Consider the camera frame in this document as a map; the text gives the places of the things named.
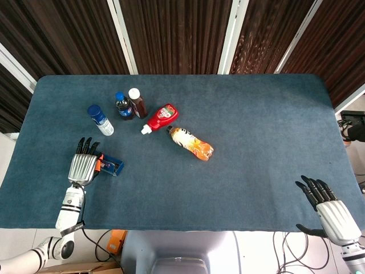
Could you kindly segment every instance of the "white wall trim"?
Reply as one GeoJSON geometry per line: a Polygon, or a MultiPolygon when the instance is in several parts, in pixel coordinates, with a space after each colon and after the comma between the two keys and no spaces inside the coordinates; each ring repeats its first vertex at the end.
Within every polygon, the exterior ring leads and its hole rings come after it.
{"type": "Polygon", "coordinates": [[[249,0],[232,0],[218,74],[229,74],[248,5],[249,0]]]}
{"type": "Polygon", "coordinates": [[[119,38],[121,49],[123,51],[125,61],[127,62],[129,73],[131,75],[138,74],[135,57],[133,55],[131,42],[129,41],[128,31],[127,27],[125,26],[119,0],[107,0],[107,2],[119,38]]]}
{"type": "Polygon", "coordinates": [[[312,6],[309,8],[309,11],[307,12],[306,16],[303,19],[303,22],[299,26],[299,29],[297,33],[295,34],[293,40],[289,44],[289,47],[287,47],[283,57],[281,58],[277,68],[275,69],[274,73],[280,73],[283,69],[286,61],[289,59],[291,53],[293,52],[294,48],[296,47],[297,43],[301,39],[303,33],[307,29],[307,26],[309,25],[310,21],[312,21],[312,18],[314,14],[317,12],[319,6],[321,5],[323,0],[315,0],[312,4],[312,6]]]}
{"type": "Polygon", "coordinates": [[[23,85],[33,93],[36,80],[26,69],[12,56],[12,54],[0,43],[0,63],[23,85]]]}
{"type": "Polygon", "coordinates": [[[347,97],[341,104],[335,108],[335,115],[346,109],[349,105],[354,103],[361,95],[365,93],[365,84],[359,87],[353,94],[347,97]]]}

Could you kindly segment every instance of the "small white bottle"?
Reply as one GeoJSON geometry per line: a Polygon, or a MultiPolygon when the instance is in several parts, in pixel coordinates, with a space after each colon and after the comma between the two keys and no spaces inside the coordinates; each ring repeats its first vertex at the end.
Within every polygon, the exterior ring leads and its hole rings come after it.
{"type": "Polygon", "coordinates": [[[88,115],[94,120],[96,126],[100,129],[102,134],[105,136],[110,136],[114,132],[112,124],[109,122],[108,118],[102,112],[102,109],[97,105],[93,104],[87,109],[88,115]]]}

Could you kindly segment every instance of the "dark soda bottle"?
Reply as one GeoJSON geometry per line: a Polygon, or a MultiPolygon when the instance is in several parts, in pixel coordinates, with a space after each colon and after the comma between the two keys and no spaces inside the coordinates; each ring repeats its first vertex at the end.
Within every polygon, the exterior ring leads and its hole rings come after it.
{"type": "Polygon", "coordinates": [[[123,120],[131,120],[134,117],[131,101],[119,91],[115,94],[115,105],[123,120]]]}

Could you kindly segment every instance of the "blue bottle label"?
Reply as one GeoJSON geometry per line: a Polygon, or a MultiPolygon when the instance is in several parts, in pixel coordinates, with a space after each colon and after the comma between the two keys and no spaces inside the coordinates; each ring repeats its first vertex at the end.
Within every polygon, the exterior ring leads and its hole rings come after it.
{"type": "Polygon", "coordinates": [[[119,114],[124,117],[130,116],[132,114],[132,107],[129,107],[127,110],[119,110],[119,114]]]}
{"type": "Polygon", "coordinates": [[[106,122],[106,120],[107,120],[107,118],[103,115],[103,117],[100,119],[100,120],[96,120],[95,118],[92,118],[93,120],[94,120],[94,122],[98,125],[98,126],[101,126],[101,125],[103,125],[105,122],[106,122]]]}

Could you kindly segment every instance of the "cardboard box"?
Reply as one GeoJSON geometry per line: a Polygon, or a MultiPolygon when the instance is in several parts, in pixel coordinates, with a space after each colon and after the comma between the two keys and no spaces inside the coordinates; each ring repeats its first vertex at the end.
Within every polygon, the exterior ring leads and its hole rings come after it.
{"type": "Polygon", "coordinates": [[[123,274],[119,266],[114,261],[99,263],[81,263],[81,264],[61,264],[54,267],[46,267],[37,273],[42,274],[123,274]]]}

